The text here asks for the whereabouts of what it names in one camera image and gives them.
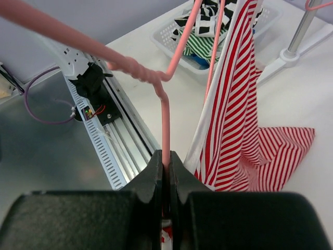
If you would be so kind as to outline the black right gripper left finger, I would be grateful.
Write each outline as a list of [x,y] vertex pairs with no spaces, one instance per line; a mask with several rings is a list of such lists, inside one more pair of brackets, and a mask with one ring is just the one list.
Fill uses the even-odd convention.
[[162,179],[162,151],[156,150],[145,169],[121,189],[132,199],[126,249],[161,249]]

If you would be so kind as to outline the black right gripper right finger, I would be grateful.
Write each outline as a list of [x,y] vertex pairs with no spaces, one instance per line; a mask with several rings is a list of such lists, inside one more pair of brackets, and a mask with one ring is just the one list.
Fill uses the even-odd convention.
[[214,202],[213,192],[190,173],[175,151],[170,153],[169,192],[173,249],[205,249],[210,237],[204,215]]

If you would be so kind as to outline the red white striped tank top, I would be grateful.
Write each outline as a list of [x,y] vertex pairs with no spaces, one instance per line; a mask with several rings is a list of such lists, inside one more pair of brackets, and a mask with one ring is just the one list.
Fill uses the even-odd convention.
[[252,21],[257,1],[238,1],[193,143],[183,165],[214,194],[204,215],[216,243],[242,235],[250,245],[304,235],[290,195],[281,190],[308,153],[312,128],[259,127]]

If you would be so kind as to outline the royal blue tank top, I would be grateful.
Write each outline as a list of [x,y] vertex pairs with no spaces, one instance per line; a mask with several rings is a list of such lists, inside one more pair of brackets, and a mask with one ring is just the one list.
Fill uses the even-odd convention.
[[205,59],[197,55],[191,55],[190,58],[199,65],[200,70],[206,70],[210,68],[210,64]]

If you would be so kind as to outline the green white striped tank top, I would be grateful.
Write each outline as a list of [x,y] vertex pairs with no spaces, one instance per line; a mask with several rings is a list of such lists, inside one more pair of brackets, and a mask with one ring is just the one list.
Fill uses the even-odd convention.
[[[222,28],[219,36],[219,43],[217,46],[217,51],[215,55],[215,62],[218,62],[221,52],[224,46],[224,41],[226,39],[228,30]],[[212,37],[199,37],[191,32],[185,48],[183,50],[183,55],[191,56],[197,55],[205,59],[208,63],[211,61],[212,52],[213,52],[214,38]]]

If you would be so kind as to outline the black white striped tank top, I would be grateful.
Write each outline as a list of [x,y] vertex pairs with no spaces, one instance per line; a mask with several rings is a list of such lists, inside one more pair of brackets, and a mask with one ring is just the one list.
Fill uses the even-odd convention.
[[[235,11],[237,1],[225,1],[224,12],[221,24],[221,32],[227,31]],[[202,1],[200,10],[197,14],[196,21],[192,27],[195,36],[201,38],[214,38],[216,26],[219,19],[221,1]],[[172,39],[177,41],[181,36],[181,30],[186,26],[190,16],[191,9],[183,11],[183,14],[174,19],[179,29],[172,32]]]

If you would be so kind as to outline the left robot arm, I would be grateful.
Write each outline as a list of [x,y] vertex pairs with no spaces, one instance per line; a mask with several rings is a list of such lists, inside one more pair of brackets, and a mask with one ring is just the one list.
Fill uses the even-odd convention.
[[67,79],[77,80],[88,69],[89,60],[83,52],[37,33],[32,33],[32,36],[47,49]]

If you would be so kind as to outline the white metal clothes rack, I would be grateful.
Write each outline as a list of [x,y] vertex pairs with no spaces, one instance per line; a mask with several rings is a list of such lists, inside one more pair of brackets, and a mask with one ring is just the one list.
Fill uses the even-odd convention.
[[304,54],[320,45],[321,42],[332,35],[332,24],[327,23],[308,39],[304,39],[317,11],[305,10],[289,45],[283,48],[279,56],[263,69],[257,81],[257,86],[262,86],[283,69],[294,67]]

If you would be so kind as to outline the white plastic perforated basket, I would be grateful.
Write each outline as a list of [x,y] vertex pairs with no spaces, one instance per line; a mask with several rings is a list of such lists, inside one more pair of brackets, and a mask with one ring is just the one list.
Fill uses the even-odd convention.
[[[224,17],[215,61],[218,61],[222,52],[229,24],[235,9],[235,7],[232,6],[234,3],[235,1],[226,1],[226,6],[224,7]],[[192,6],[192,4],[187,4],[183,11],[180,11],[178,15],[167,20],[161,24],[161,26],[153,30],[150,36],[154,45],[170,58],[172,58],[175,53],[180,37],[185,29],[186,21],[189,17]],[[207,16],[209,21],[216,24],[218,20],[218,6],[219,4],[217,1],[204,1],[201,11],[206,11],[207,14],[200,14],[199,17]],[[282,10],[273,5],[271,2],[263,2],[253,24],[255,48],[259,48],[259,45],[262,43],[267,31],[282,17],[282,15]],[[213,43],[214,37],[205,34],[200,35],[199,29],[193,27],[183,50],[179,65],[202,78],[207,77],[210,68]]]

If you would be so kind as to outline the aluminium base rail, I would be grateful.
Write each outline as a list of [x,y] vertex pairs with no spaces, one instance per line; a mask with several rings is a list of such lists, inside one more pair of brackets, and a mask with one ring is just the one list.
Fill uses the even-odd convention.
[[116,77],[106,77],[104,84],[121,117],[97,130],[103,136],[128,183],[147,166],[160,145],[126,95]]

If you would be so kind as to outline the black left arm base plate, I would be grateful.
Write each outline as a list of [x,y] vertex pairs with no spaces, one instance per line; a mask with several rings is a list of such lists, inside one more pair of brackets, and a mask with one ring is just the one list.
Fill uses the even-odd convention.
[[75,86],[78,95],[88,99],[90,103],[80,109],[84,120],[88,121],[97,117],[104,126],[120,118],[121,112],[104,85],[107,74],[93,62],[87,65],[88,69],[78,75],[76,80],[70,80],[70,82]]

